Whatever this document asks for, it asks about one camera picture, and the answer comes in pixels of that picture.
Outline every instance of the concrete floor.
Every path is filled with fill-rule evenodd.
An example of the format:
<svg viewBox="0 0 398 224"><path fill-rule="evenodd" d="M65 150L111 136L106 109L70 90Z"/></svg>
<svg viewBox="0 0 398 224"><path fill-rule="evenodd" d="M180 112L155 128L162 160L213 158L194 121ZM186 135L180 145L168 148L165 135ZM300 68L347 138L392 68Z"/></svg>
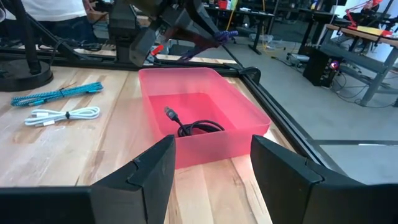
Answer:
<svg viewBox="0 0 398 224"><path fill-rule="evenodd" d="M363 108L347 103L333 91L313 86L301 73L278 62L267 54L257 55L247 47L246 39L228 48L245 66L255 66L262 72L261 85L285 108L315 140L398 140L398 108ZM287 52L275 52L285 58ZM209 58L230 58L223 49L210 49L200 54ZM398 75L389 74L386 82L398 87ZM344 84L344 77L336 78ZM363 86L346 77L346 86ZM342 96L353 96L362 88L345 88ZM358 96L361 98L366 89ZM368 106L393 103L397 96L375 95ZM365 184L398 182L398 146L322 145L324 150L351 178Z"/></svg>

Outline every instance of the pink plastic bin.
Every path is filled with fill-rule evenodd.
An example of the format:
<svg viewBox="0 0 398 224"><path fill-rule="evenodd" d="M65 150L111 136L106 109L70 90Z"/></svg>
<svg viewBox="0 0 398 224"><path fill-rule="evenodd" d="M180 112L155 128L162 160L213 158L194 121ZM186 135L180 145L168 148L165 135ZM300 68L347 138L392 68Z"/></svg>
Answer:
<svg viewBox="0 0 398 224"><path fill-rule="evenodd" d="M225 128L176 138L176 169L249 154L251 136L265 134L271 123L265 112L213 69L142 69L139 79L156 140L168 134L177 137L179 126L164 113L166 106L183 124L208 119Z"/></svg>

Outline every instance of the person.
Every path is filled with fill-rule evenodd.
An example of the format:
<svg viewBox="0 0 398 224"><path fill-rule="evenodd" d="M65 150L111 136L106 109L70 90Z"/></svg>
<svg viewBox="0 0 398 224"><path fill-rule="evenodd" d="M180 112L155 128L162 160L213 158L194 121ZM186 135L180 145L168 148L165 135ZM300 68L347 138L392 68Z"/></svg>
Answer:
<svg viewBox="0 0 398 224"><path fill-rule="evenodd" d="M357 24L357 26L370 26L378 28L379 24L377 22L374 22L376 18L373 16L375 15L378 9L379 5L373 6L372 3L370 2L369 4L366 4L363 7L361 12L351 13L351 16L355 21L355 23ZM341 34L338 37L332 38L331 41L334 42L339 47L348 50L354 42L354 37L347 34ZM358 39L357 48L354 49L354 51L355 52L361 51L362 48L364 47L364 44L365 43L363 42L362 39Z"/></svg>
<svg viewBox="0 0 398 224"><path fill-rule="evenodd" d="M76 42L95 43L87 12L93 10L89 0L21 0L26 12L52 34ZM6 12L4 21L9 39L23 39L21 25L14 15Z"/></svg>

